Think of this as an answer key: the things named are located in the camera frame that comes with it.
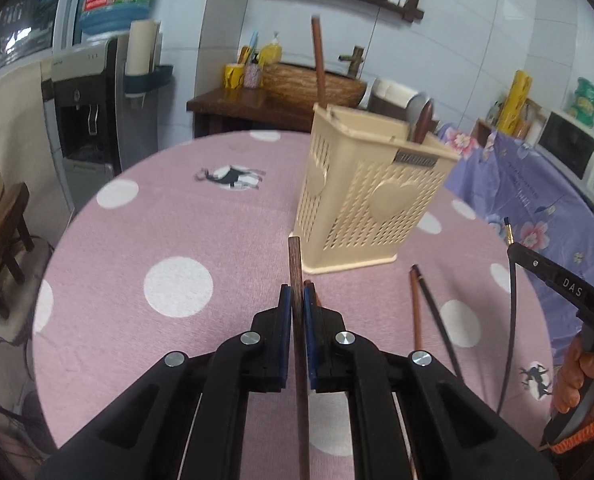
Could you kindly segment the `right hand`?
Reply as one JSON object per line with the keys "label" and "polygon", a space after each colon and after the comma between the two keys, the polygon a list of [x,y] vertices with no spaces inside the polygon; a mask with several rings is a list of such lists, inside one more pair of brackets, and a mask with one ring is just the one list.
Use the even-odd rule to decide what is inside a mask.
{"label": "right hand", "polygon": [[[572,408],[576,408],[582,398],[582,386],[587,379],[594,379],[594,353],[583,352],[582,337],[576,335],[568,346],[563,365],[556,374],[551,410],[566,414]],[[594,421],[594,404],[586,421]]]}

